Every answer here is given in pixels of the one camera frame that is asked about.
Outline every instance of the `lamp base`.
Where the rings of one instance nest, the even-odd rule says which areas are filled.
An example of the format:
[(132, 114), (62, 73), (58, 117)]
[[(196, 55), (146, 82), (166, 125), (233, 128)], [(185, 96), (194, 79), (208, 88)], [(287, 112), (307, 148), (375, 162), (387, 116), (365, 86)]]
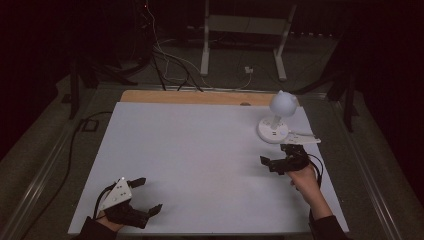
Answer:
[(283, 143), (283, 140), (289, 134), (289, 128), (284, 122), (280, 121), (276, 129), (271, 129), (273, 119), (273, 117), (266, 117), (259, 122), (257, 129), (259, 137), (267, 143)]

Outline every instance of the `person's arm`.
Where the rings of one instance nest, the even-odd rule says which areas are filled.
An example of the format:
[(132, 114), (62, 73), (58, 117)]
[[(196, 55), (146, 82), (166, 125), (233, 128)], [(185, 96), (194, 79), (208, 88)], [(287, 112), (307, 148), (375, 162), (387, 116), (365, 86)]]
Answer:
[(122, 224), (110, 222), (104, 215), (104, 212), (99, 213), (96, 220), (87, 217), (81, 233), (73, 238), (73, 240), (115, 240), (118, 231), (124, 227)]
[(311, 164), (299, 171), (287, 172), (292, 179), (292, 185), (302, 194), (303, 199), (311, 207), (312, 218), (309, 223), (312, 233), (318, 240), (349, 239), (333, 215), (322, 194)]

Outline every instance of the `sleeve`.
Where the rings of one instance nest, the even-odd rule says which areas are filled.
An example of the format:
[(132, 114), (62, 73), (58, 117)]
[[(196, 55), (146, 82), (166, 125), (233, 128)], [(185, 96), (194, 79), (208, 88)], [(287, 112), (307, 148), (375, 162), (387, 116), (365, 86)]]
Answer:
[(81, 233), (73, 240), (115, 240), (117, 233), (87, 217)]
[(309, 223), (314, 239), (316, 240), (344, 240), (349, 239), (340, 227), (336, 216), (329, 216)]

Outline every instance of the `dark background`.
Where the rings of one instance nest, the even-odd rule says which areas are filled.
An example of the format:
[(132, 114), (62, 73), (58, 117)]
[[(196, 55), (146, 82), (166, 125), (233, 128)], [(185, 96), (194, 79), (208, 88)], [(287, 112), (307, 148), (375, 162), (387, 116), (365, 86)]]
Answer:
[[(81, 47), (99, 59), (114, 57), (108, 51), (115, 43), (113, 36), (132, 27), (130, 2), (118, 7), (116, 2), (1, 2), (0, 158), (56, 97), (55, 83), (69, 74), (70, 48)], [(187, 39), (187, 25), (203, 24), (203, 1), (150, 2), (157, 22), (171, 36)], [(211, 2), (211, 10), (229, 14), (239, 1)], [(245, 2), (236, 8), (237, 14), (278, 17), (279, 11), (256, 10), (278, 9), (267, 7), (272, 2), (282, 4)], [(352, 71), (357, 90), (363, 92), (368, 108), (423, 203), (423, 1), (323, 2), (299, 4), (292, 31), (299, 36), (313, 33), (340, 38), (325, 73), (340, 68)], [(101, 17), (99, 4), (119, 11), (112, 28)]]

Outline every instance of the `white lamp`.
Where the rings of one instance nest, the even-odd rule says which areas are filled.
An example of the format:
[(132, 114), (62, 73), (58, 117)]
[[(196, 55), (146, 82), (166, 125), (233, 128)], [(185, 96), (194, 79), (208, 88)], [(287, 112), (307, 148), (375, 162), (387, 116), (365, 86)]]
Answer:
[(274, 117), (265, 117), (258, 124), (258, 134), (267, 143), (278, 144), (289, 134), (287, 125), (282, 117), (290, 117), (296, 112), (297, 100), (290, 93), (279, 91), (269, 105)]

